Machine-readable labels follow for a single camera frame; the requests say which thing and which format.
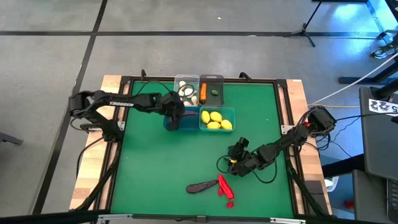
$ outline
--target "plastic bin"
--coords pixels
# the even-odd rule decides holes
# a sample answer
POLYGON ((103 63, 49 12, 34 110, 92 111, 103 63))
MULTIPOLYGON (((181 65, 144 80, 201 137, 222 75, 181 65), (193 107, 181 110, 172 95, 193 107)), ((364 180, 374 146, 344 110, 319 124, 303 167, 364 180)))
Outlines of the plastic bin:
POLYGON ((229 122, 232 124, 232 129, 209 129, 207 128, 207 124, 205 124, 200 118, 199 118, 199 127, 202 131, 209 131, 209 132, 221 132, 221 133, 228 133, 233 130, 235 130, 235 109, 230 108, 230 107, 223 107, 223 106, 201 106, 200 111, 199 111, 199 116, 201 115, 202 111, 207 111, 209 113, 213 111, 217 111, 221 114, 223 119, 227 119, 229 122))
POLYGON ((206 106, 223 106, 224 105, 224 76, 222 75, 200 75, 200 88, 206 83, 206 101, 199 99, 201 105, 206 106), (216 90, 217 96, 211 94, 216 90))
MULTIPOLYGON (((184 116, 179 123, 178 129, 176 131, 196 131, 199 129, 200 113, 199 107, 197 106, 186 106, 185 111, 193 111, 196 115, 184 116)), ((167 129, 168 117, 163 119, 163 127, 167 129)))
POLYGON ((179 91, 184 92, 186 88, 193 88, 193 93, 188 96, 180 96, 182 101, 189 102, 190 106, 198 106, 199 104, 199 76, 198 75, 176 75, 174 78, 174 91, 179 94, 179 91), (185 82, 186 85, 181 87, 180 82, 185 82), (197 103, 194 104, 192 98, 197 98, 197 103))

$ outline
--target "wooden table frame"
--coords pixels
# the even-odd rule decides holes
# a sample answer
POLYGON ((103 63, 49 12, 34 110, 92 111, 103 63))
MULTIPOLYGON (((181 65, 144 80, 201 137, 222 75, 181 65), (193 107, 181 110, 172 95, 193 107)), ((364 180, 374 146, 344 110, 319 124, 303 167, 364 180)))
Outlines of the wooden table frame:
MULTIPOLYGON (((129 87, 128 85, 124 86, 123 90, 120 90, 119 87, 121 83, 127 82, 130 80, 130 77, 122 77, 120 75, 105 75, 103 79, 103 83, 101 86, 101 90, 110 92, 110 93, 122 93, 128 94, 129 87)), ((307 100, 305 98, 304 89, 301 80, 277 80, 278 92, 275 92, 276 97, 280 98, 281 103, 280 108, 283 116, 283 123, 289 124, 289 122, 297 123, 300 119, 301 115, 303 115, 307 110, 307 100)), ((126 116, 124 108, 115 108, 113 106, 104 106, 98 109, 98 112, 101 113, 104 117, 108 119, 118 118, 120 120, 123 119, 123 116, 126 116)), ((102 136, 101 131, 95 131, 89 133, 86 145, 91 142, 97 140, 102 136)), ((308 138, 308 141, 311 144, 316 144, 314 138, 308 138)), ((90 194, 95 185, 98 183, 101 173, 103 174, 104 170, 102 167, 105 165, 109 165, 114 158, 114 153, 117 148, 117 144, 109 144, 110 150, 108 150, 108 155, 106 155, 106 147, 107 143, 104 141, 97 142, 94 146, 90 147, 84 153, 81 159, 80 170, 78 174, 78 178, 76 180, 75 189, 73 191, 72 201, 70 203, 70 208, 76 208, 79 206, 84 199, 90 194)), ((294 149, 290 148, 290 153, 294 153, 294 149)), ((316 149, 308 144, 304 144, 302 146, 301 153, 299 154, 300 159, 295 159, 291 157, 293 166, 297 170, 297 163, 301 163, 302 167, 302 175, 303 178, 307 180, 317 180, 322 184, 323 194, 325 196, 325 201, 328 207, 328 212, 331 214, 331 207, 329 203, 328 194, 326 191, 325 183, 323 180, 322 167, 320 164, 319 153, 316 149)), ((108 207, 106 204, 107 198, 109 197, 109 188, 112 187, 109 183, 111 178, 107 181, 104 186, 100 200, 96 200, 96 202, 91 205, 90 209, 105 209, 108 207)), ((297 184, 294 183, 294 201, 296 204, 294 205, 296 212, 298 214, 305 214, 308 211, 307 203, 303 203, 303 198, 300 193, 300 189, 297 184)))

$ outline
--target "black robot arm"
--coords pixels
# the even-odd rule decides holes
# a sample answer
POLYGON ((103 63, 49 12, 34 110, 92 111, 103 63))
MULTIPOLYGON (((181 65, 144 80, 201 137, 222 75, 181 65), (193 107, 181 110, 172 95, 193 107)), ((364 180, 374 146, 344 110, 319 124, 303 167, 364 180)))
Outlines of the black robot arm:
POLYGON ((82 91, 69 97, 70 116, 85 118, 103 131, 105 141, 119 142, 123 133, 118 121, 109 120, 96 110, 102 106, 124 106, 141 112, 158 113, 168 117, 168 130, 178 129, 185 107, 179 95, 170 91, 164 96, 160 93, 140 93, 134 96, 106 93, 104 91, 82 91))
POLYGON ((254 169, 262 170, 271 165, 285 148, 302 146, 309 136, 326 136, 335 128, 335 124, 336 120, 324 107, 316 106, 306 112, 298 125, 286 135, 276 142, 261 145, 252 152, 244 150, 249 141, 241 137, 235 145, 228 148, 228 172, 243 177, 254 169))

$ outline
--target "sticker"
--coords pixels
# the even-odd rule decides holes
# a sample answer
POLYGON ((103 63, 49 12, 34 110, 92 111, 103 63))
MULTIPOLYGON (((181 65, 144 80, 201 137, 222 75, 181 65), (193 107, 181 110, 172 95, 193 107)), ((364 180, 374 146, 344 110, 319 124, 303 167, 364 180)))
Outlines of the sticker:
MULTIPOLYGON (((380 100, 369 99, 369 111, 375 113, 398 113, 398 105, 380 100)), ((387 114, 390 116, 398 116, 398 114, 387 114)))

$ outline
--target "white cable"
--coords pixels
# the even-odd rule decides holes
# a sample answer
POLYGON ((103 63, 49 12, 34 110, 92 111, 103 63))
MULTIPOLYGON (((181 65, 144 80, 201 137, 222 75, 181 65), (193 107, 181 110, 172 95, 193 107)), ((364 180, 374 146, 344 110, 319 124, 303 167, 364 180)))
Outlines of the white cable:
POLYGON ((398 53, 394 54, 391 58, 389 58, 388 60, 386 60, 384 63, 382 63, 381 65, 379 65, 377 68, 373 69, 371 72, 369 72, 368 74, 366 74, 364 77, 360 78, 359 80, 356 80, 355 82, 349 84, 348 86, 346 86, 346 87, 344 87, 344 88, 342 88, 342 89, 340 89, 340 90, 338 90, 338 91, 336 91, 336 92, 334 92, 334 93, 332 93, 332 94, 330 94, 330 95, 328 95, 328 96, 325 96, 325 97, 323 97, 322 99, 317 100, 317 101, 315 101, 315 102, 313 102, 313 103, 311 103, 311 104, 319 103, 319 102, 321 102, 322 100, 325 100, 325 99, 327 99, 327 98, 329 98, 329 97, 331 97, 331 96, 333 96, 333 95, 335 95, 335 94, 337 94, 337 93, 339 93, 339 92, 341 92, 341 91, 343 91, 343 90, 345 90, 345 89, 347 89, 347 88, 349 88, 349 87, 351 87, 351 86, 353 86, 353 85, 359 83, 360 81, 362 81, 362 80, 365 79, 366 77, 372 75, 375 71, 377 71, 377 70, 378 70, 379 68, 381 68, 383 65, 385 65, 386 63, 388 63, 389 61, 391 61, 391 60, 392 60, 394 57, 396 57, 397 55, 398 55, 398 53))

